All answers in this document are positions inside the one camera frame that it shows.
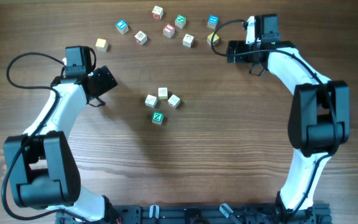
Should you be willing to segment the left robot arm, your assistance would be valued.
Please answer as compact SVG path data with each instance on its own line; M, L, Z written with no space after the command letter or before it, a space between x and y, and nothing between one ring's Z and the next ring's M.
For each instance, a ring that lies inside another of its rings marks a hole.
M107 66L96 67L96 54L87 46L65 49L62 70L44 90L48 101L21 135L3 145L7 171L1 187L5 212L22 221L53 213L80 223L121 223L109 199L82 186L68 144L76 118L101 95L117 86Z

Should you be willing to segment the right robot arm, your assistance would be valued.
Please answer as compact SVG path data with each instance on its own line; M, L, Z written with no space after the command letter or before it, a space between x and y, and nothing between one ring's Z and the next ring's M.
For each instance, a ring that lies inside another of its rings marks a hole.
M349 86L317 72L290 41L282 41L276 14L250 16L242 24L246 39L229 41L227 61L260 65L293 95L288 119L293 159L278 204L281 222L302 222L311 218L325 165L349 138Z

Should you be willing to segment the wooden block yellow side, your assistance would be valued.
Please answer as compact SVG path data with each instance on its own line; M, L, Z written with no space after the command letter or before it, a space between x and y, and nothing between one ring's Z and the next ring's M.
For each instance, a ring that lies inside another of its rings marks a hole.
M158 98L159 98L159 100L167 100L168 99L168 88L166 88L166 87L158 88Z

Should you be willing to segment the plain wooden block blue side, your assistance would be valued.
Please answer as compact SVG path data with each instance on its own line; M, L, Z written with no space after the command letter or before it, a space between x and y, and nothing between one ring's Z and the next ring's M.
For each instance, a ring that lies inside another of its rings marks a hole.
M145 105L149 106L151 108L155 108L157 105L158 99L156 96L153 95L147 95L146 99L145 99Z

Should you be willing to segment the wooden block red triangle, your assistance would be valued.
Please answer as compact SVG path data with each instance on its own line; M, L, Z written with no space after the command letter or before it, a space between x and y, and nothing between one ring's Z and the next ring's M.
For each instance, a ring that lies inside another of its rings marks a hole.
M172 107L172 108L177 108L178 105L180 104L181 99L179 97L177 97L176 95L171 95L171 97L168 99L168 104Z

